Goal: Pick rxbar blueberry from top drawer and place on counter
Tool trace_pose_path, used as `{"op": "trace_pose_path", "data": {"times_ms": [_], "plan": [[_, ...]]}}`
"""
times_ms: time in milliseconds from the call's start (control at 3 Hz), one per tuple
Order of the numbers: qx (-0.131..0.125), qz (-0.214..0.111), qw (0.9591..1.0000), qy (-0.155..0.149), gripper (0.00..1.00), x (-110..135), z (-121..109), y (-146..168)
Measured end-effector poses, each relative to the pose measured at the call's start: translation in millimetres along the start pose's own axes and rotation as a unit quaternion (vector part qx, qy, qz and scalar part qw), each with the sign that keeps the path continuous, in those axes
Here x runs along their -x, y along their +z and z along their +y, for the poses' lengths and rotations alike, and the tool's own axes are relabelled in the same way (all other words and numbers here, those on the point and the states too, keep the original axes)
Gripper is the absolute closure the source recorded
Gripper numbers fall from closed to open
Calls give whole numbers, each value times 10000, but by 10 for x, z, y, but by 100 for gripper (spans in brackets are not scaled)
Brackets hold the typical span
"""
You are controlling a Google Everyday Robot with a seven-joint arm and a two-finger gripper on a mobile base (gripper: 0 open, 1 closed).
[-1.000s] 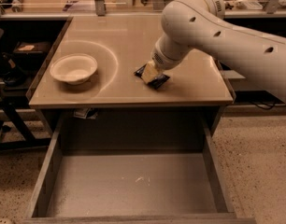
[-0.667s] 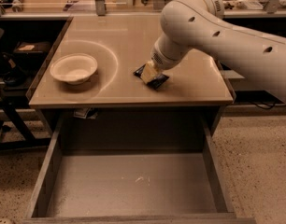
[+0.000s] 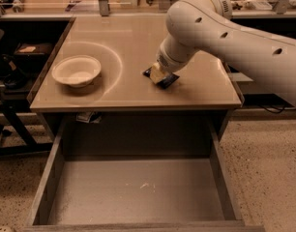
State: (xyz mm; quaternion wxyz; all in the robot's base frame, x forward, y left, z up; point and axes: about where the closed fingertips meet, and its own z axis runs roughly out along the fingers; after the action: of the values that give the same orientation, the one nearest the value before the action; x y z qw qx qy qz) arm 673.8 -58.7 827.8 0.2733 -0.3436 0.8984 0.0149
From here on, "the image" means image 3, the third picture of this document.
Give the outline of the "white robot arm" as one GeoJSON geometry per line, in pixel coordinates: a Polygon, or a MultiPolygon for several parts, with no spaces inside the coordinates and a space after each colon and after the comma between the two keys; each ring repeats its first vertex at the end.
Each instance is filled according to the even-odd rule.
{"type": "Polygon", "coordinates": [[[296,107],[296,40],[230,20],[230,0],[180,0],[167,11],[168,35],[150,78],[168,87],[199,50],[219,58],[296,107]]]}

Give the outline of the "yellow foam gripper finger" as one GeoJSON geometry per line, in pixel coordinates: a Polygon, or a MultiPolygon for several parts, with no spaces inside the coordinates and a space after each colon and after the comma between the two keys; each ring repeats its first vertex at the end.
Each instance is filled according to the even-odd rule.
{"type": "Polygon", "coordinates": [[[158,84],[169,76],[169,72],[166,72],[159,63],[154,63],[150,69],[150,79],[158,84]]]}

